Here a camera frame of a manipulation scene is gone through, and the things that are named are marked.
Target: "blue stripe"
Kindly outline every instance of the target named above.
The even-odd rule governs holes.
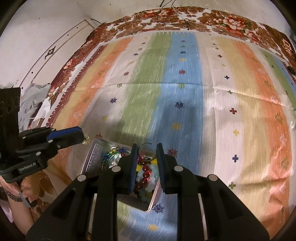
[[[284,76],[286,77],[283,81],[288,81],[289,86],[291,87],[294,96],[296,96],[296,84],[294,83],[294,80],[292,79],[291,75],[287,71],[286,67],[284,66],[283,62],[278,59],[277,57],[272,56],[280,70],[283,72]]]
[[[185,70],[185,74],[179,74],[179,70]],[[180,83],[185,84],[185,87],[179,88]],[[154,148],[161,142],[165,152],[168,149],[176,149],[178,164],[196,174],[202,139],[203,90],[201,64],[194,34],[172,33],[172,44],[166,56],[160,89],[161,94],[150,122],[148,141],[153,143]],[[180,101],[184,107],[178,109],[175,104]],[[173,123],[180,124],[180,130],[174,130]],[[163,213],[153,210],[144,213],[131,209],[131,217],[135,222],[133,227],[125,227],[121,234],[130,240],[176,240],[177,195],[162,194],[158,203],[164,207]],[[158,230],[150,231],[149,224],[157,225]]]
[[[179,88],[176,83],[185,84],[185,87]],[[176,102],[182,102],[184,107],[178,109]],[[180,124],[181,129],[174,130],[173,123]],[[154,145],[161,142],[165,152],[172,148],[177,150],[178,164],[197,174],[203,127],[203,90],[198,46],[193,33],[172,33],[161,94],[150,125],[148,141]]]

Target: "small gold charm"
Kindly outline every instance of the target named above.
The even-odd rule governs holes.
[[[90,143],[89,137],[84,134],[84,141],[82,142],[83,145],[87,145]]]

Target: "human arm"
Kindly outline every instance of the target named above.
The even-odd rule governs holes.
[[[16,197],[18,197],[20,191],[22,191],[23,196],[28,197],[30,202],[38,198],[40,191],[40,180],[38,173],[26,177],[21,182],[20,186],[17,183],[6,183],[1,176],[0,183],[6,191],[10,192]],[[15,225],[23,234],[26,234],[34,223],[30,209],[27,208],[23,202],[16,202],[11,198],[8,198],[8,201]]]

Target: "fingernail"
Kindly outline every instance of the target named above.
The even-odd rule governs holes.
[[[15,188],[15,187],[12,187],[12,190],[17,194],[19,194],[21,192],[19,189]]]

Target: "green stripe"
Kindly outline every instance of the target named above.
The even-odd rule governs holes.
[[[155,33],[140,56],[129,84],[128,99],[112,141],[141,144],[149,134],[150,120],[160,94],[165,59],[171,45],[171,33]]]
[[[288,80],[286,79],[285,75],[283,74],[283,72],[281,71],[279,66],[276,64],[273,56],[270,53],[263,51],[263,50],[262,50],[262,53],[267,56],[266,60],[268,61],[269,65],[274,66],[274,68],[272,68],[272,70],[276,74],[276,77],[279,79],[283,89],[285,91],[287,91],[287,93],[288,93],[287,96],[292,103],[292,107],[296,107],[296,98],[294,96],[292,88],[289,86]]]

